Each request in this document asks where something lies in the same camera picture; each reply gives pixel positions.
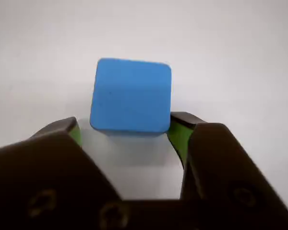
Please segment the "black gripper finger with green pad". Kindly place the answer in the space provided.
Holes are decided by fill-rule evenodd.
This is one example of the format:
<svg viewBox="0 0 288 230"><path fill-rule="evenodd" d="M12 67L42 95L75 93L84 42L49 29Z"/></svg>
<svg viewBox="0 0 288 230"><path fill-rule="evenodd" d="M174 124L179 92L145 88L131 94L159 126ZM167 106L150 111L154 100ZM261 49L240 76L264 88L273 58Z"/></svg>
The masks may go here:
<svg viewBox="0 0 288 230"><path fill-rule="evenodd" d="M168 139L184 169L180 198L207 204L224 230L288 230L288 209L231 131L172 112Z"/></svg>
<svg viewBox="0 0 288 230"><path fill-rule="evenodd" d="M83 151L76 118L0 148L0 230L121 230L120 196Z"/></svg>

